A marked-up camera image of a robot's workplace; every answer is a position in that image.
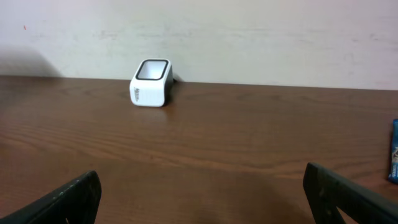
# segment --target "wall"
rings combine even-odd
[[[187,82],[398,90],[397,12],[396,0],[3,0],[0,72],[26,50],[64,77],[130,79],[168,58]]]

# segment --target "wooden table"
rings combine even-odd
[[[313,223],[308,162],[386,181],[398,91],[178,83],[163,108],[128,80],[0,78],[0,217],[87,170],[96,223]]]

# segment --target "wood grain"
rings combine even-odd
[[[90,169],[97,223],[313,223],[308,162],[398,200],[396,91],[178,83],[140,108],[128,86],[0,77],[0,217]]]

